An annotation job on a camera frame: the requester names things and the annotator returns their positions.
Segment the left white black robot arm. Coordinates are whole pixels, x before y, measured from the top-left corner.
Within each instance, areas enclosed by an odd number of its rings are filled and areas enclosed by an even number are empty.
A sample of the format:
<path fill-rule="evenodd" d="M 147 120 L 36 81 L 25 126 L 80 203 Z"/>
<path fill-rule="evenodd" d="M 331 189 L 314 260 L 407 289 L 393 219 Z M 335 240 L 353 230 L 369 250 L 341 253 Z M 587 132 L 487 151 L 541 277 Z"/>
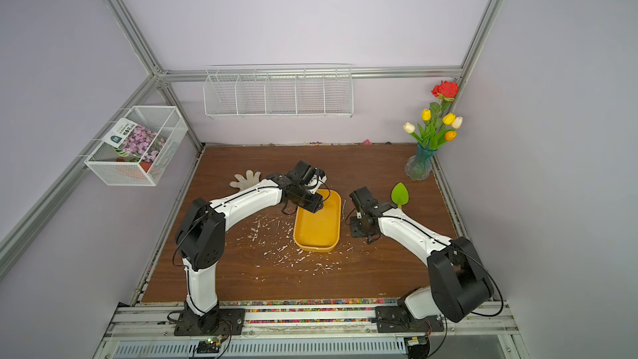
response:
<path fill-rule="evenodd" d="M 301 177 L 273 174 L 222 199 L 196 199 L 175 238 L 175 253 L 182 259 L 187 280 L 186 308 L 196 317 L 204 317 L 219 307 L 216 267 L 224 254 L 226 233 L 233 226 L 279 204 L 293 204 L 317 213 L 323 207 L 318 189 L 326 180 L 325 172 L 316 169 Z"/>

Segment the yellow plastic storage box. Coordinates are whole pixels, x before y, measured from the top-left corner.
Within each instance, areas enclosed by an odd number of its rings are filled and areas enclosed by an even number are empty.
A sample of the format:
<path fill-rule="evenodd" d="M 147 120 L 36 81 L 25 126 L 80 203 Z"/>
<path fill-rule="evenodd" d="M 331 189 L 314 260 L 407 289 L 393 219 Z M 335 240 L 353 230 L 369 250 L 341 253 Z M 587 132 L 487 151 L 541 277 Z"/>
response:
<path fill-rule="evenodd" d="M 340 239 L 342 198 L 334 190 L 319 189 L 318 193 L 324 199 L 323 208 L 317 213 L 297 211 L 293 240 L 304 251 L 329 253 Z"/>

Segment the green yellow toy trowel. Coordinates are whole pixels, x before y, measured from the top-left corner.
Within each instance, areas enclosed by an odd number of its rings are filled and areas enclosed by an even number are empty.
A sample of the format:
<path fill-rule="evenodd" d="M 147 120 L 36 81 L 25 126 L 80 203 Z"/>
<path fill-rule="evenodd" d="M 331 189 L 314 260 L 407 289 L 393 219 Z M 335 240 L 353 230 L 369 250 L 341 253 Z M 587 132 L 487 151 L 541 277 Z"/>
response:
<path fill-rule="evenodd" d="M 390 197 L 398 209 L 402 209 L 402 207 L 408 204 L 410 200 L 409 191 L 401 182 L 395 185 Z"/>

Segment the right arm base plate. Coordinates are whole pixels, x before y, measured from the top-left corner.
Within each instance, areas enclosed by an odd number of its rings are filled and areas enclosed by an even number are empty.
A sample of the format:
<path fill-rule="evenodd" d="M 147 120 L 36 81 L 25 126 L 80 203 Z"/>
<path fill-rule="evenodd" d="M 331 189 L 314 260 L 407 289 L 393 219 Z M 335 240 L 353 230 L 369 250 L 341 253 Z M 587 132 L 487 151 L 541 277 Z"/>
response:
<path fill-rule="evenodd" d="M 445 330 L 442 317 L 434 315 L 417 319 L 406 309 L 396 305 L 375 307 L 374 324 L 379 333 L 422 332 L 429 334 Z"/>

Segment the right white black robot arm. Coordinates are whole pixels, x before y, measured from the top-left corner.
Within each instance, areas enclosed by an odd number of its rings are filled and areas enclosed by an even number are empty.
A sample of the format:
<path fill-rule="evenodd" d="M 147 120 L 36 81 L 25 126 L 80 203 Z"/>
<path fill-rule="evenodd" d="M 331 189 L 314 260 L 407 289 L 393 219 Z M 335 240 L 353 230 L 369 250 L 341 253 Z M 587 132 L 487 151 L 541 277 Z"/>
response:
<path fill-rule="evenodd" d="M 460 322 L 493 297 L 496 285 L 470 240 L 427 229 L 389 202 L 353 204 L 353 235 L 366 237 L 369 244 L 376 236 L 393 239 L 428 269 L 430 285 L 415 289 L 398 303 L 409 317 L 421 320 L 440 315 Z"/>

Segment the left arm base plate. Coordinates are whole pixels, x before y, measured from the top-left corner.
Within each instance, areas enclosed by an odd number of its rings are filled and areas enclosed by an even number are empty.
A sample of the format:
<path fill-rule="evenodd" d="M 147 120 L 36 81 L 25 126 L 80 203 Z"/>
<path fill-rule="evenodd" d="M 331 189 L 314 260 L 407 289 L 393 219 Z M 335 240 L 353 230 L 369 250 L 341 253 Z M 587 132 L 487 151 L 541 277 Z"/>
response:
<path fill-rule="evenodd" d="M 176 337 L 237 336 L 244 328 L 246 311 L 240 308 L 214 308 L 199 316 L 189 307 L 175 324 Z"/>

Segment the white cotton work glove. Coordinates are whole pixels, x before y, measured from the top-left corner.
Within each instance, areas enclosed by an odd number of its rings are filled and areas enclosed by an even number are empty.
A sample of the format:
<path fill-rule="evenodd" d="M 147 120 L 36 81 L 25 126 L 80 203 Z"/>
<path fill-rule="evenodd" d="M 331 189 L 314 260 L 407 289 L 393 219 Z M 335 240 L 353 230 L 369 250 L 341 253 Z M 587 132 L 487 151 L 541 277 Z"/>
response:
<path fill-rule="evenodd" d="M 243 191 L 254 187 L 261 181 L 261 172 L 253 172 L 252 170 L 246 170 L 244 175 L 236 174 L 234 176 L 235 180 L 229 183 L 229 186 L 238 189 L 239 191 Z"/>

